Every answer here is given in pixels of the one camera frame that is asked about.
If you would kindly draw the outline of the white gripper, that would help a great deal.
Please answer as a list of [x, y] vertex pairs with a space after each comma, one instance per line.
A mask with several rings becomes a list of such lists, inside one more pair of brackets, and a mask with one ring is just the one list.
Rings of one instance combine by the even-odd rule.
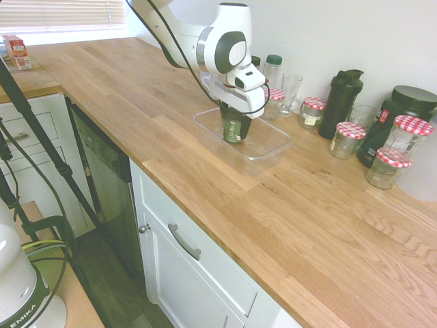
[[226, 87], [217, 79], [210, 79], [210, 95], [219, 100], [221, 119], [228, 120], [232, 116], [232, 108], [242, 113], [240, 118], [240, 137], [246, 139], [252, 119], [264, 113], [265, 93], [262, 87], [244, 91], [239, 88]]

